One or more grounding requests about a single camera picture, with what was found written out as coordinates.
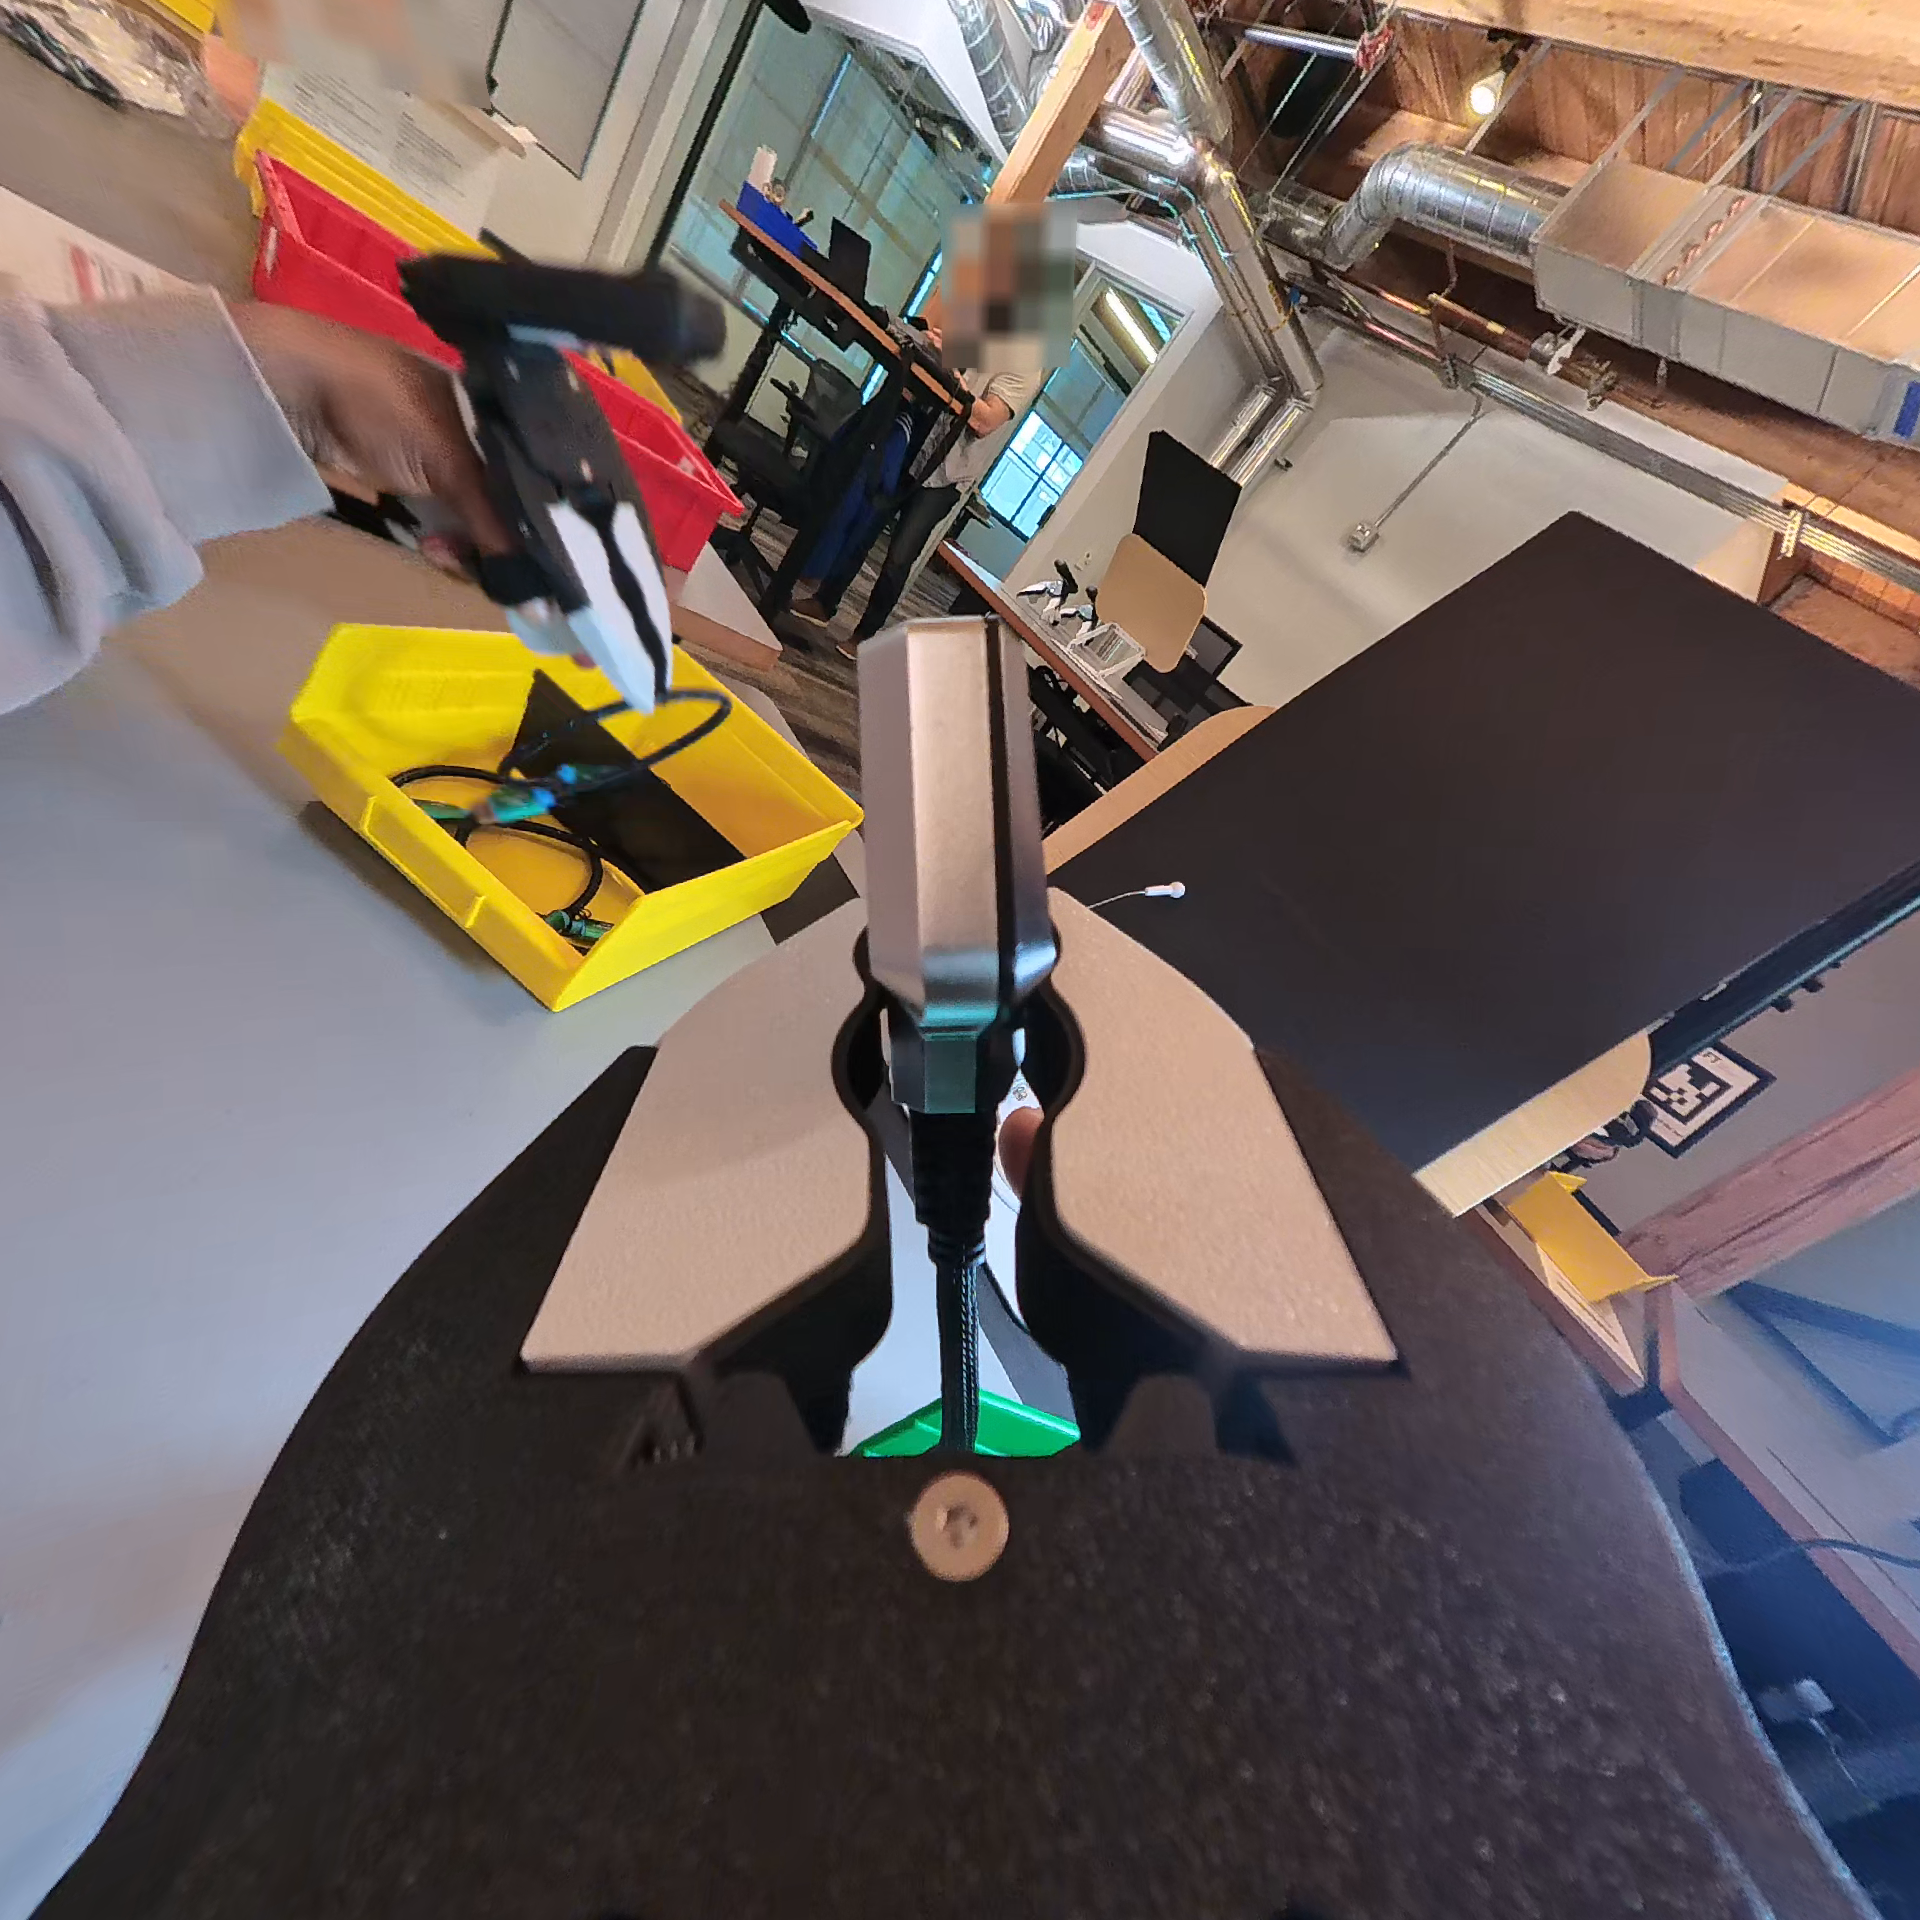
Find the person's left forearm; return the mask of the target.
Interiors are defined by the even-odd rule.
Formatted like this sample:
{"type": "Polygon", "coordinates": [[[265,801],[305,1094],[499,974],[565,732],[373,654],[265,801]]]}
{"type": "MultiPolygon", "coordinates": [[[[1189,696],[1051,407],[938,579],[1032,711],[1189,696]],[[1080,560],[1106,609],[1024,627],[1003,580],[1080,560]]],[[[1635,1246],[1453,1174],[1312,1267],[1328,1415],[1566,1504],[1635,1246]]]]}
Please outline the person's left forearm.
{"type": "Polygon", "coordinates": [[[225,299],[3,301],[3,711],[82,672],[203,575],[209,541],[317,517],[329,492],[225,299]]]}

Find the black HDMI cable green plug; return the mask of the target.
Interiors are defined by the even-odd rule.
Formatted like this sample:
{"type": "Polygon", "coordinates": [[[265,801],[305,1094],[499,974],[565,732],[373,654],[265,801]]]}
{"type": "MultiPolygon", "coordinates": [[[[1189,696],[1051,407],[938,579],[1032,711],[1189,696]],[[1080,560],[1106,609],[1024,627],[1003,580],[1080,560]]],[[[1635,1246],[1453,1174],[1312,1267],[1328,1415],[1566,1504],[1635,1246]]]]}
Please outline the black HDMI cable green plug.
{"type": "Polygon", "coordinates": [[[552,823],[541,814],[546,795],[536,795],[533,801],[517,801],[512,795],[499,791],[497,767],[481,767],[453,760],[429,760],[416,767],[396,773],[392,779],[401,791],[419,787],[459,787],[457,800],[429,797],[416,800],[420,811],[442,824],[461,847],[475,833],[491,831],[517,837],[518,840],[538,840],[562,847],[584,861],[584,885],[574,899],[561,908],[544,911],[544,923],[553,927],[574,950],[587,952],[611,931],[613,921],[598,909],[598,896],[605,892],[611,877],[625,879],[635,896],[644,896],[625,872],[611,869],[601,855],[593,852],[586,838],[552,823]]]}

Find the wooden office desk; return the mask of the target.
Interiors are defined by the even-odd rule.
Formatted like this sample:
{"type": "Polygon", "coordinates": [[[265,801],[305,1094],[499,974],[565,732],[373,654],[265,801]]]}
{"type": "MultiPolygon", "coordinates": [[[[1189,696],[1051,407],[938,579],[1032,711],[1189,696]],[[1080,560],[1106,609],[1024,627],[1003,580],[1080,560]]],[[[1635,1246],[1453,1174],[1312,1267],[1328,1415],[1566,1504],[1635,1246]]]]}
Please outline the wooden office desk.
{"type": "Polygon", "coordinates": [[[792,616],[801,568],[862,454],[877,446],[882,416],[912,393],[918,414],[912,451],[928,448],[939,460],[968,419],[970,396],[918,350],[894,342],[891,318],[867,299],[869,245],[845,223],[832,223],[829,247],[819,248],[749,187],[741,187],[726,217],[734,262],[772,295],[774,305],[712,422],[704,452],[731,468],[747,497],[747,517],[723,541],[723,556],[734,567],[762,568],[753,599],[758,612],[777,620],[792,616]],[[864,396],[850,377],[817,361],[803,387],[780,383],[787,416],[785,427],[772,430],[753,419],[749,404],[777,347],[801,321],[829,344],[864,351],[880,383],[864,396]]]}

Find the black bin divider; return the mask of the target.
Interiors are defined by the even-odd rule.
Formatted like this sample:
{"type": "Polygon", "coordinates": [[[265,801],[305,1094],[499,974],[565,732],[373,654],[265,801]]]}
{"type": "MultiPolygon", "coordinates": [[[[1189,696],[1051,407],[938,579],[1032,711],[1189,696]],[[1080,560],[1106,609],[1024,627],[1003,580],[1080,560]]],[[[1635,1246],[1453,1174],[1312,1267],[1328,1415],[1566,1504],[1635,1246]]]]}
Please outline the black bin divider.
{"type": "Polygon", "coordinates": [[[731,711],[723,687],[672,687],[646,712],[622,702],[584,705],[536,672],[497,767],[499,791],[517,801],[546,795],[541,814],[644,893],[720,872],[742,855],[661,771],[706,742],[731,711]]]}

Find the black panel with wooden rim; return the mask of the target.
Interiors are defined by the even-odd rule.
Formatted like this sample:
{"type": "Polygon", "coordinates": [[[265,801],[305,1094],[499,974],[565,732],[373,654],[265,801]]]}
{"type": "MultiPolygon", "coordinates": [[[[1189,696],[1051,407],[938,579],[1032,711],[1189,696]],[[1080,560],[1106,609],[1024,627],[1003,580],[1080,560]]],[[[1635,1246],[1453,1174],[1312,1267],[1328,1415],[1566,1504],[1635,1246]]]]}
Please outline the black panel with wooden rim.
{"type": "Polygon", "coordinates": [[[1569,512],[1053,876],[1412,1172],[1915,869],[1915,691],[1569,512]]]}
{"type": "Polygon", "coordinates": [[[1241,503],[1241,481],[1165,430],[1146,439],[1134,528],[1115,541],[1092,590],[1097,620],[1168,673],[1208,609],[1210,579],[1241,503]]]}

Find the white square marker tag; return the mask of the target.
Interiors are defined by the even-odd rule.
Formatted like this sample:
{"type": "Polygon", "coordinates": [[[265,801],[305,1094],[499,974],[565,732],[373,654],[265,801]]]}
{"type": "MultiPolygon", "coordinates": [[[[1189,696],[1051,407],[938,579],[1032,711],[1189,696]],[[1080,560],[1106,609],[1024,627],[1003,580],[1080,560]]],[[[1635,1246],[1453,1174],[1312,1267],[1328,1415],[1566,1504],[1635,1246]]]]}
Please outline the white square marker tag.
{"type": "Polygon", "coordinates": [[[1658,1071],[1630,1108],[1640,1137],[1677,1160],[1774,1085],[1774,1075],[1725,1044],[1658,1071]]]}

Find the person's left hand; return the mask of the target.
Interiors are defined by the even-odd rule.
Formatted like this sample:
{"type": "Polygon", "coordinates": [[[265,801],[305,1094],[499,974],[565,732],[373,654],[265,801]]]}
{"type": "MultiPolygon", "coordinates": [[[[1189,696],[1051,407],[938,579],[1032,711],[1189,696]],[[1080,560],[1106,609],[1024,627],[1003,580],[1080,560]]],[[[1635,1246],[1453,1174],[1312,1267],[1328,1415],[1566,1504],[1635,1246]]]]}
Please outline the person's left hand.
{"type": "Polygon", "coordinates": [[[517,550],[459,391],[438,363],[285,303],[229,301],[230,321],[307,456],[357,486],[428,497],[457,560],[517,550]]]}

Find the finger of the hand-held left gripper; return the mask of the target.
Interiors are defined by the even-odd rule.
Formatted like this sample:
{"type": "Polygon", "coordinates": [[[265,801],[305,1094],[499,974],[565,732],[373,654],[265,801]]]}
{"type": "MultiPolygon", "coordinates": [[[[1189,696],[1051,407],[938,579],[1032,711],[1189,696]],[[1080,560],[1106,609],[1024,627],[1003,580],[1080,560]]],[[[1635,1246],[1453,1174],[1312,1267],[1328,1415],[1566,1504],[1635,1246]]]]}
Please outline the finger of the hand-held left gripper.
{"type": "Polygon", "coordinates": [[[605,492],[558,503],[558,543],[578,584],[572,652],[593,661],[635,712],[653,712],[674,679],[665,573],[641,505],[605,492]]]}
{"type": "Polygon", "coordinates": [[[522,517],[515,549],[494,560],[494,600],[531,652],[589,652],[605,639],[604,584],[589,517],[522,517]]]}

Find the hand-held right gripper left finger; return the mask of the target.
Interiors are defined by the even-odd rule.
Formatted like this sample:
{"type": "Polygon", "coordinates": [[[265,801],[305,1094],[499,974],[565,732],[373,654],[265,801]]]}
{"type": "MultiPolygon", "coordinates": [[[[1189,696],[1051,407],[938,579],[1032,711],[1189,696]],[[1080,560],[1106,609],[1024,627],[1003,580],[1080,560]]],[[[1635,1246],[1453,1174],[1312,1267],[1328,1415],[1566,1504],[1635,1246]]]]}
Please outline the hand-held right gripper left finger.
{"type": "Polygon", "coordinates": [[[843,1044],[867,926],[836,908],[665,1030],[522,1342],[531,1372],[853,1382],[891,1317],[877,1145],[843,1044]]]}

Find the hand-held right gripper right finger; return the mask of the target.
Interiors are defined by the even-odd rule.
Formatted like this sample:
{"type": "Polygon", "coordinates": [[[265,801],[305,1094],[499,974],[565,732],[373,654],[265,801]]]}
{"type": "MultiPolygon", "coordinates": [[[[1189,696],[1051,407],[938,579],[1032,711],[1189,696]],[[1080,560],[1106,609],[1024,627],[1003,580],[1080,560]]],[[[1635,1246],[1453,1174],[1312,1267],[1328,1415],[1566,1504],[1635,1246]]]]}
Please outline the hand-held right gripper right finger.
{"type": "Polygon", "coordinates": [[[1040,1104],[1020,1312],[1074,1388],[1382,1373],[1398,1349],[1258,1047],[1203,989],[1070,896],[1024,1015],[1040,1104]]]}

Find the black HDMI switch box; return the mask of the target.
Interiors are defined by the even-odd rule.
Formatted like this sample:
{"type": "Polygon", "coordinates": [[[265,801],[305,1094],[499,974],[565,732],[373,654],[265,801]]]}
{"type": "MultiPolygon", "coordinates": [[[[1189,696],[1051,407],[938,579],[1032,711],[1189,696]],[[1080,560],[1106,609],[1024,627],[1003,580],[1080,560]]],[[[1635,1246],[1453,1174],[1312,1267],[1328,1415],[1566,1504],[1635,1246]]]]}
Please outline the black HDMI switch box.
{"type": "Polygon", "coordinates": [[[867,963],[894,1100],[989,1118],[1059,965],[1024,647],[989,614],[912,620],[857,654],[867,963]]]}

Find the silver air duct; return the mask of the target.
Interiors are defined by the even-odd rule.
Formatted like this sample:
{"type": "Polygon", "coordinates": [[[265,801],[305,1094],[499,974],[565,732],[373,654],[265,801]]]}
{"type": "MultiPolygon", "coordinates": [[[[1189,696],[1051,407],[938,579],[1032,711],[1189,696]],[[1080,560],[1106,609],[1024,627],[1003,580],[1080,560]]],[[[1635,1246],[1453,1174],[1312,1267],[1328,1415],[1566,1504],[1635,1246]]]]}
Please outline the silver air duct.
{"type": "Polygon", "coordinates": [[[1390,243],[1641,351],[1915,448],[1915,5],[1124,5],[1158,107],[1092,148],[1198,197],[1251,167],[1273,267],[1390,243]]]}

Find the red ribbed plastic bin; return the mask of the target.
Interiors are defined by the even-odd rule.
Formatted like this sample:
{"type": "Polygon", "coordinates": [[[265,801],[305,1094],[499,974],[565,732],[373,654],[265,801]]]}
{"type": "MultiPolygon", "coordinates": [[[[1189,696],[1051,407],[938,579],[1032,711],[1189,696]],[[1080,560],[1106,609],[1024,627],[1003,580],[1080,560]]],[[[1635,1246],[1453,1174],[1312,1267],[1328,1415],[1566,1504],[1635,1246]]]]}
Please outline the red ribbed plastic bin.
{"type": "MultiPolygon", "coordinates": [[[[267,152],[254,157],[258,239],[254,296],[388,337],[444,367],[461,356],[426,326],[401,295],[401,265],[416,251],[365,213],[267,152]]],[[[609,372],[587,351],[568,351],[598,401],[653,524],[661,558],[693,568],[724,519],[742,503],[661,401],[609,372]]]]}

